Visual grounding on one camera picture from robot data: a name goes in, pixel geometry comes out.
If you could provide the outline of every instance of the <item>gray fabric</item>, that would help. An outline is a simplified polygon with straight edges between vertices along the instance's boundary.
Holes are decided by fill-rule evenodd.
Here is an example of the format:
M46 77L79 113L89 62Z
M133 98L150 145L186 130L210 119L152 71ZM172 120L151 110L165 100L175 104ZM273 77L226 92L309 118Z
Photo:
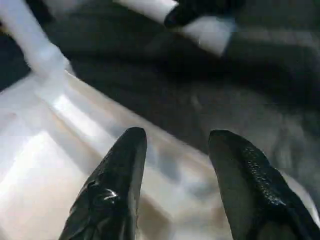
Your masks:
M226 58L216 59L105 0L90 2L47 32L91 86L204 153L211 129L244 136L303 184L320 208L318 62L308 47L235 37Z

